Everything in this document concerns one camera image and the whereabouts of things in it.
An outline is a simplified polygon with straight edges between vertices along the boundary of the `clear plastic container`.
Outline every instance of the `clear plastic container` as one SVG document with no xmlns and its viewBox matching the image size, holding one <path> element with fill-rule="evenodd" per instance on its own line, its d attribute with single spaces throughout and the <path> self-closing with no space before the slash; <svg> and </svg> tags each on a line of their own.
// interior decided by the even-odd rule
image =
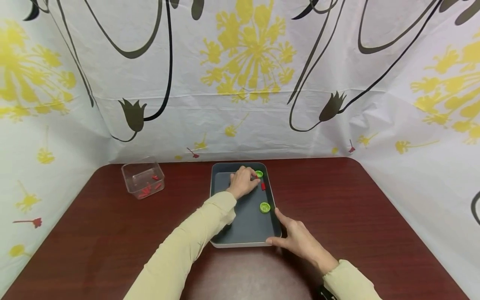
<svg viewBox="0 0 480 300">
<path fill-rule="evenodd" d="M 165 188 L 165 175 L 153 156 L 123 165 L 121 171 L 128 192 L 137 199 L 146 198 Z"/>
</svg>

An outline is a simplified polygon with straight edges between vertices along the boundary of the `right hand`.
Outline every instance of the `right hand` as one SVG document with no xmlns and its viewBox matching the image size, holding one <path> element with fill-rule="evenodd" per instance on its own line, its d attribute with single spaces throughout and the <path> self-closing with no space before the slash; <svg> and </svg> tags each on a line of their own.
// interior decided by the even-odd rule
<svg viewBox="0 0 480 300">
<path fill-rule="evenodd" d="M 250 180 L 252 176 L 257 174 L 251 167 L 241 166 L 235 174 L 230 174 L 230 187 L 227 192 L 230 192 L 235 199 L 240 199 L 242 196 L 250 193 L 259 183 L 260 179 Z"/>
<path fill-rule="evenodd" d="M 319 269 L 322 274 L 327 274 L 338 266 L 338 261 L 311 235 L 305 225 L 283 215 L 278 208 L 275 208 L 278 220 L 287 229 L 287 237 L 267 238 L 270 245 L 285 248 L 293 254 L 306 259 Z"/>
</svg>

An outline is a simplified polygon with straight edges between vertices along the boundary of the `wooden table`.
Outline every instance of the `wooden table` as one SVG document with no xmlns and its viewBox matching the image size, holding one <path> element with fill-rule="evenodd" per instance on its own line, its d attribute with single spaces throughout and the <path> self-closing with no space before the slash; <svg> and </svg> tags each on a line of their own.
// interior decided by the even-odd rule
<svg viewBox="0 0 480 300">
<path fill-rule="evenodd" d="M 303 221 L 336 258 L 350 260 L 384 300 L 467 299 L 359 163 L 264 163 L 283 213 Z M 165 189 L 141 201 L 127 193 L 120 165 L 100 168 L 3 300 L 121 300 L 158 245 L 208 198 L 213 164 L 162 164 Z M 274 247 L 208 245 L 182 299 L 318 299 L 319 280 Z"/>
</svg>

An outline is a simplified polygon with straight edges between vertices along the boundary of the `sleeve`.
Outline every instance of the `sleeve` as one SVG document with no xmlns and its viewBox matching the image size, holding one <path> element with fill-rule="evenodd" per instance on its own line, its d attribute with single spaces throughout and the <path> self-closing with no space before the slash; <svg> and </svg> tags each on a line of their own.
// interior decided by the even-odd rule
<svg viewBox="0 0 480 300">
<path fill-rule="evenodd" d="M 324 276 L 324 286 L 337 300 L 381 300 L 373 283 L 346 260 Z"/>
<path fill-rule="evenodd" d="M 205 245 L 235 218 L 237 200 L 220 192 L 205 201 L 160 244 L 124 300 L 177 300 Z"/>
</svg>

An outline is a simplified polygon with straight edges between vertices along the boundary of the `gray tray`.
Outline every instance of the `gray tray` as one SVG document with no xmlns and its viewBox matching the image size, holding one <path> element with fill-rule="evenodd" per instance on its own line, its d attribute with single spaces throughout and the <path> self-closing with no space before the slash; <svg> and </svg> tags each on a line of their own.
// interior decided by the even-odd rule
<svg viewBox="0 0 480 300">
<path fill-rule="evenodd" d="M 232 224 L 214 236 L 211 243 L 216 248 L 263 247 L 268 246 L 265 240 L 268 237 L 281 237 L 282 229 L 275 215 L 275 201 L 273 199 L 267 168 L 258 162 L 217 163 L 212 167 L 210 196 L 224 191 L 230 184 L 230 174 L 241 166 L 251 167 L 264 173 L 261 180 L 265 183 L 265 191 L 259 184 L 251 193 L 243 196 L 235 206 L 237 215 Z M 267 214 L 260 212 L 260 203 L 267 202 L 271 210 Z"/>
</svg>

